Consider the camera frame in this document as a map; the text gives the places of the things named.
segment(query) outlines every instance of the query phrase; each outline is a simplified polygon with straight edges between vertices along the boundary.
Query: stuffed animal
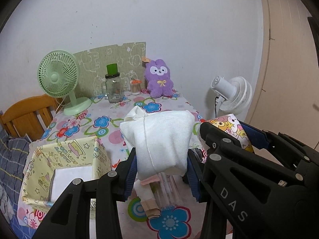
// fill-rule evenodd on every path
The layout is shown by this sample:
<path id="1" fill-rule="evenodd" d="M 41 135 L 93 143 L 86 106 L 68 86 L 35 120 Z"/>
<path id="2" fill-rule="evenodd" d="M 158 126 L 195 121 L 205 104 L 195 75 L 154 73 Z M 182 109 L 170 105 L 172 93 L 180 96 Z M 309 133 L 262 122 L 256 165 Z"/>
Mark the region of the stuffed animal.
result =
<path id="1" fill-rule="evenodd" d="M 174 84 L 170 79 L 169 68 L 162 59 L 147 63 L 144 76 L 148 81 L 147 89 L 151 92 L 152 98 L 159 98 L 162 95 L 173 96 Z"/>

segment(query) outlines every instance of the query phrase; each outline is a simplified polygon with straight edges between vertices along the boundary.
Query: beige door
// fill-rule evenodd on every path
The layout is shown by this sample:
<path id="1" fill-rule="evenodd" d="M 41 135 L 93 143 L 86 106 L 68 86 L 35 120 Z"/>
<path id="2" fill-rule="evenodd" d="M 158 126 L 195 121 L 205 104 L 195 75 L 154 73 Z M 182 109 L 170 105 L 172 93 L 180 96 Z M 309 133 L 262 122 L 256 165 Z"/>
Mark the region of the beige door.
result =
<path id="1" fill-rule="evenodd" d="M 259 93 L 255 91 L 256 104 L 246 122 L 286 133 L 315 148 L 319 141 L 319 68 L 307 20 L 311 15 L 300 0 L 263 0 L 264 13 L 267 4 L 269 47 L 263 50 L 269 52 L 268 63 L 264 73 L 260 72 L 264 82 Z"/>

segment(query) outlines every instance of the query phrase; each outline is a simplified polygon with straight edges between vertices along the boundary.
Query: green patterned board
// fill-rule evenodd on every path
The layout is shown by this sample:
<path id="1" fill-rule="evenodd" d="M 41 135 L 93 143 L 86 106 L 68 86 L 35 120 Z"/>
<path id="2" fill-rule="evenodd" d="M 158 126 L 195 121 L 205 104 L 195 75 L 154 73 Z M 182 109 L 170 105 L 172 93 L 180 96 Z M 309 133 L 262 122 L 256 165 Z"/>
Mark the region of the green patterned board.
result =
<path id="1" fill-rule="evenodd" d="M 79 64 L 79 83 L 75 95 L 94 97 L 102 94 L 101 83 L 105 79 L 106 65 L 117 63 L 123 90 L 130 90 L 131 78 L 142 81 L 145 88 L 144 67 L 142 57 L 146 54 L 146 42 L 125 43 L 122 46 L 110 45 L 75 53 Z"/>

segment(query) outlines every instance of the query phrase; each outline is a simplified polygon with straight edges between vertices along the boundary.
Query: wooden chair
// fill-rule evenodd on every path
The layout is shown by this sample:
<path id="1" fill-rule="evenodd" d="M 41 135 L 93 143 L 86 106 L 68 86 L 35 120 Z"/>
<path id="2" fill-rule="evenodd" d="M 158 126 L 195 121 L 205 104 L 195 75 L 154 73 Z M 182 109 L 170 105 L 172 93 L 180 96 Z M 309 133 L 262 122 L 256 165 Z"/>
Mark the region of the wooden chair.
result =
<path id="1" fill-rule="evenodd" d="M 49 107 L 56 110 L 58 105 L 55 98 L 46 94 L 30 97 L 13 104 L 0 116 L 0 123 L 11 136 L 19 137 L 17 130 L 20 136 L 28 134 L 33 141 L 36 141 L 41 138 L 44 129 L 35 112 L 39 112 L 45 126 L 48 127 L 53 120 Z"/>

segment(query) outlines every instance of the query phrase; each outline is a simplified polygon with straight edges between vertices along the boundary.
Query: table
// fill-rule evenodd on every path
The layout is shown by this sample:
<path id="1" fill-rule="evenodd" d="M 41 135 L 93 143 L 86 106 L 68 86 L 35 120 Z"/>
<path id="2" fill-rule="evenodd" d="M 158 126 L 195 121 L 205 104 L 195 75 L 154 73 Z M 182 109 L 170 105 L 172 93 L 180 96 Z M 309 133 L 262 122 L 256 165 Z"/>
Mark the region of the table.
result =
<path id="1" fill-rule="evenodd" d="M 126 114 L 137 105 L 147 113 L 171 110 L 190 111 L 195 117 L 195 123 L 189 148 L 202 150 L 197 138 L 197 130 L 200 123 L 205 120 L 179 92 L 173 91 L 172 97 L 162 96 L 156 99 L 151 98 L 146 89 L 143 89 L 137 96 L 125 92 L 124 100 L 116 104 L 110 104 L 103 95 L 91 98 L 92 105 L 80 114 L 68 117 L 60 111 L 44 132 L 39 145 L 96 135 L 106 147 L 111 158 L 112 169 L 115 169 L 119 162 L 127 159 L 129 154 L 119 125 Z M 183 202 L 182 206 L 162 211 L 162 216 L 158 219 L 146 220 L 143 218 L 145 213 L 138 199 L 131 198 L 124 203 L 118 202 L 119 221 L 124 239 L 197 238 L 203 224 L 206 204 L 196 202 L 189 186 L 183 183 L 180 176 L 176 176 L 175 181 Z M 23 204 L 19 199 L 18 220 L 21 225 L 37 228 L 44 216 L 44 213 Z M 175 222 L 175 225 L 172 226 L 172 220 L 179 222 Z M 90 232 L 91 238 L 95 238 L 94 222 L 95 220 L 90 221 L 93 227 Z"/>

